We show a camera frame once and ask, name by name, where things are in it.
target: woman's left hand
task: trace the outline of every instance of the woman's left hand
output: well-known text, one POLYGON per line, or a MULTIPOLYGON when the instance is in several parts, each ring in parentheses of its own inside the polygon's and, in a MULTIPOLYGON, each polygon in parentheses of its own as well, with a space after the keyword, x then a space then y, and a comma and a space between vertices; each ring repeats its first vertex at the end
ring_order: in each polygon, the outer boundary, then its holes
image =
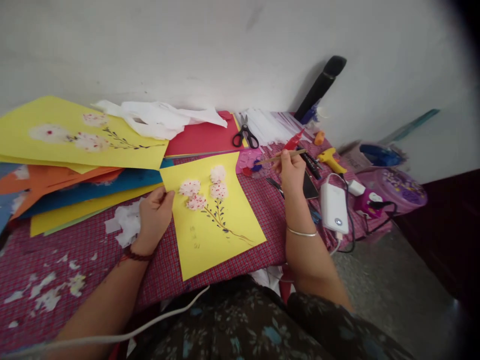
POLYGON ((158 187, 140 203, 140 234, 131 245, 135 254, 153 254, 172 220, 174 191, 158 187))

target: dark floral shirt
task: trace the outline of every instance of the dark floral shirt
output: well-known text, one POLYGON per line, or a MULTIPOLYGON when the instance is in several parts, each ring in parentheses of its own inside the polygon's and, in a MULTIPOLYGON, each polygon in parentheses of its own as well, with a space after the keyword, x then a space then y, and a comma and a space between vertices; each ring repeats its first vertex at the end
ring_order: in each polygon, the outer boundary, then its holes
POLYGON ((246 276, 212 285, 187 312, 150 329, 129 359, 412 359, 342 306, 299 292, 285 306, 246 276))

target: floor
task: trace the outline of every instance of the floor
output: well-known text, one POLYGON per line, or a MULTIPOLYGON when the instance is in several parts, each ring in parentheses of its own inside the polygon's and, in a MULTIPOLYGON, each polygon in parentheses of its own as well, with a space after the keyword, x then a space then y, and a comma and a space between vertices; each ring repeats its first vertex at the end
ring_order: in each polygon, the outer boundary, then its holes
POLYGON ((396 227, 379 242, 333 256, 356 312, 420 360, 444 359, 458 303, 396 227))

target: smartphone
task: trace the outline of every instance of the smartphone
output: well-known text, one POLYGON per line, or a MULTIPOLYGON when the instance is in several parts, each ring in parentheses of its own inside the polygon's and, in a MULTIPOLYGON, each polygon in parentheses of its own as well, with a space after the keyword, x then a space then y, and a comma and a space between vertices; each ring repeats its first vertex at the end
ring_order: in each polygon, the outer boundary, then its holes
POLYGON ((319 191, 315 187, 306 170, 305 174, 303 175, 303 195, 305 195, 305 199, 307 200, 316 199, 319 197, 319 191))

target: flower painting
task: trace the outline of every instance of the flower painting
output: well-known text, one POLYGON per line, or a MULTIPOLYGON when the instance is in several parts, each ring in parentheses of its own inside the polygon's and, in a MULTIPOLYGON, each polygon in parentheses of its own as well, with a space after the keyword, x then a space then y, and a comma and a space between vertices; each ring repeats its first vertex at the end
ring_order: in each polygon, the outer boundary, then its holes
POLYGON ((173 224, 184 281, 241 253, 260 252, 256 246, 267 241, 237 178, 238 158, 232 152, 160 169, 166 190, 175 191, 173 224))
MULTIPOLYGON (((102 128, 109 122, 109 118, 105 114, 86 113, 82 115, 82 119, 85 125, 94 128, 102 128)), ((108 127, 103 128, 102 131, 106 132, 107 136, 111 137, 110 141, 105 137, 81 131, 75 135, 71 135, 67 129, 60 125, 49 123, 33 127, 28 133, 32 139, 40 140, 45 143, 74 143, 78 149, 85 150, 87 153, 98 153, 106 151, 108 148, 138 150, 148 149, 150 147, 131 144, 125 138, 118 136, 115 131, 111 131, 108 127)))
POLYGON ((158 170, 167 140, 136 133, 125 120, 45 96, 0 119, 0 157, 94 167, 158 170))
POLYGON ((43 124, 32 127, 28 134, 32 139, 50 144, 68 143, 70 141, 69 131, 60 125, 43 124))

